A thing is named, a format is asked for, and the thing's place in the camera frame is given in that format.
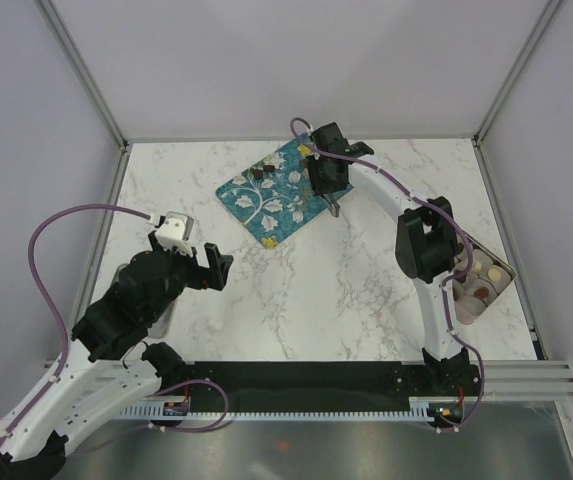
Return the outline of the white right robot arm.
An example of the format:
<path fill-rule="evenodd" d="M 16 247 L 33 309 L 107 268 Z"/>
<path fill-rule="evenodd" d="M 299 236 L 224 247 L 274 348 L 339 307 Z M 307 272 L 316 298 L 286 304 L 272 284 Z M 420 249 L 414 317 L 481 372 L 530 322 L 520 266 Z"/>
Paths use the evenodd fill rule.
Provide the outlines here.
<path fill-rule="evenodd" d="M 469 364 L 469 348 L 453 325 L 457 240 L 472 249 L 454 221 L 450 202 L 415 194 L 376 164 L 370 146 L 349 143 L 335 122 L 306 129 L 310 140 L 300 136 L 298 141 L 312 151 L 306 168 L 313 193 L 329 201 L 332 194 L 352 186 L 367 193 L 395 222 L 395 258 L 414 283 L 424 326 L 423 382 L 432 393 L 448 393 L 459 382 L 458 370 Z"/>

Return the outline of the beige oval chocolate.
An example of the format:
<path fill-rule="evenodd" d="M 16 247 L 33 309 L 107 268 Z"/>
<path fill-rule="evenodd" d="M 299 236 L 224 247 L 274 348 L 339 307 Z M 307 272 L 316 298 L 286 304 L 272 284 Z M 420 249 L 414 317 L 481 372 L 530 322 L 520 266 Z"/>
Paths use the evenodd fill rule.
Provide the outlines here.
<path fill-rule="evenodd" d="M 502 279 L 502 273 L 497 268 L 490 268 L 487 274 L 492 281 L 499 281 Z"/>

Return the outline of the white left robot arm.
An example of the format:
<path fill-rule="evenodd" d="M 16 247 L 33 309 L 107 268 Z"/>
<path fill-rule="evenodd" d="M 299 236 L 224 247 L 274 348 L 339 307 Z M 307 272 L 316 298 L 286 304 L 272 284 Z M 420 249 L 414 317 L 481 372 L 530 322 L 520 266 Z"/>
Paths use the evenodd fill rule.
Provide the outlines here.
<path fill-rule="evenodd" d="M 185 289 L 226 286 L 232 256 L 212 243 L 205 252 L 208 264 L 201 266 L 195 249 L 156 245 L 123 266 L 106 293 L 64 333 L 64 348 L 50 369 L 0 419 L 0 479 L 51 479 L 91 433 L 124 408 L 191 385 L 183 359 L 159 342 L 115 380 L 87 391 L 147 337 Z"/>

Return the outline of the pink chocolate box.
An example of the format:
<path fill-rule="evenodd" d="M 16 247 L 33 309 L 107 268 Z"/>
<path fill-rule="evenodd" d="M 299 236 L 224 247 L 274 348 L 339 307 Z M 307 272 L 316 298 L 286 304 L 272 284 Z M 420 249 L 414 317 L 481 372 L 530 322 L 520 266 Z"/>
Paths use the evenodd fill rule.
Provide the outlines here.
<path fill-rule="evenodd" d="M 512 266 L 486 246 L 472 237 L 469 242 L 472 266 L 452 286 L 457 320 L 463 325 L 471 325 L 482 316 L 517 276 Z"/>

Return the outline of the metal tongs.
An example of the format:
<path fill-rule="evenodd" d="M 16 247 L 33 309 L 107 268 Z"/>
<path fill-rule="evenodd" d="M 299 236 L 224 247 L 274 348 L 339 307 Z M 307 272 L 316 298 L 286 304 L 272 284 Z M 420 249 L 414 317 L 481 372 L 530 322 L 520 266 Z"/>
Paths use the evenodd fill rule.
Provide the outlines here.
<path fill-rule="evenodd" d="M 338 218 L 340 212 L 340 206 L 337 200 L 331 194 L 326 195 L 325 199 L 331 216 L 334 218 Z"/>

